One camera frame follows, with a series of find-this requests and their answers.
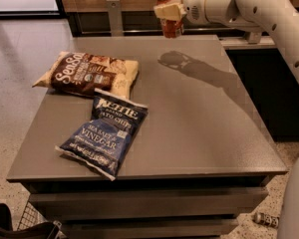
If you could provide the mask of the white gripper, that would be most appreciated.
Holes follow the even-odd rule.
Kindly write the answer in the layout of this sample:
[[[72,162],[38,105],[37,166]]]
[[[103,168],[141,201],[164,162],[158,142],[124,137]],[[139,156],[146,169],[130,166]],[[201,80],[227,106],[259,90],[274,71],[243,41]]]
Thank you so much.
[[[160,19],[180,21],[185,15],[192,24],[205,25],[208,23],[205,4],[207,0],[183,0],[180,3],[160,4],[153,7],[155,15]]]

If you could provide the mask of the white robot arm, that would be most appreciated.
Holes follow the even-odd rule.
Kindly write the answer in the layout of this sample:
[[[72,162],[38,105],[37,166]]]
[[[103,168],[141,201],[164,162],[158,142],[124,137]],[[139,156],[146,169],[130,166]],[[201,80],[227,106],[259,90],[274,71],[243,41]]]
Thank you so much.
[[[299,85],[299,12],[290,0],[157,0],[153,9],[168,38],[183,33],[183,19],[268,33]],[[286,185],[277,239],[299,239],[299,157]]]

